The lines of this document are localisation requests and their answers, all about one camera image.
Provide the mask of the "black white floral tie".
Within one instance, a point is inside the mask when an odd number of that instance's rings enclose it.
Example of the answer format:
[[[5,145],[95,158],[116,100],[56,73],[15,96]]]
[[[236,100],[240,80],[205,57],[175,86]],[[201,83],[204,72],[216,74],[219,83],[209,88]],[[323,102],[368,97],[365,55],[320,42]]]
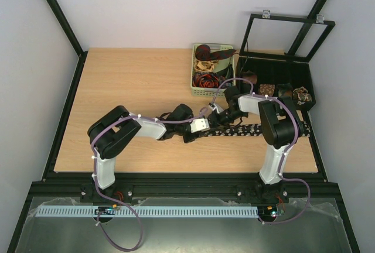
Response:
[[[291,133],[292,138],[295,135],[295,127],[292,123],[289,124],[287,132]],[[207,131],[200,131],[197,133],[198,137],[209,136],[262,136],[263,129],[261,124],[240,124],[234,126],[219,126]],[[310,137],[311,127],[307,122],[302,121],[302,128],[298,132],[299,137]]]

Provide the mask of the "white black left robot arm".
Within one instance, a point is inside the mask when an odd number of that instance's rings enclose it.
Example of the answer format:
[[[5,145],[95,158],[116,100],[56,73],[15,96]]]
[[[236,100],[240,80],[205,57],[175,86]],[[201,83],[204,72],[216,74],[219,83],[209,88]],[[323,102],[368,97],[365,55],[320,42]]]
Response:
[[[209,129],[204,117],[208,110],[204,107],[194,116],[190,107],[180,104],[172,112],[149,118],[133,114],[122,105],[115,107],[87,131],[93,151],[94,182],[102,190],[114,184],[116,157],[134,137],[165,141],[179,135],[189,142],[196,133]]]

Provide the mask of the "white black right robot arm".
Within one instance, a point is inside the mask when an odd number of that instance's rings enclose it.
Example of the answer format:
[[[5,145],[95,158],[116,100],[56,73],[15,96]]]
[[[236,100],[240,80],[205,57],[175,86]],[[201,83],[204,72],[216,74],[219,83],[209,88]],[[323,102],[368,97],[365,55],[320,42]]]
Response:
[[[274,184],[283,179],[283,169],[290,150],[302,135],[304,125],[296,112],[290,96],[273,97],[256,93],[241,94],[237,87],[225,89],[228,108],[219,111],[216,97],[209,103],[211,128],[226,125],[236,119],[256,114],[260,117],[261,133],[267,143],[267,150],[259,177],[262,183],[255,187],[256,196],[269,201],[276,194]]]

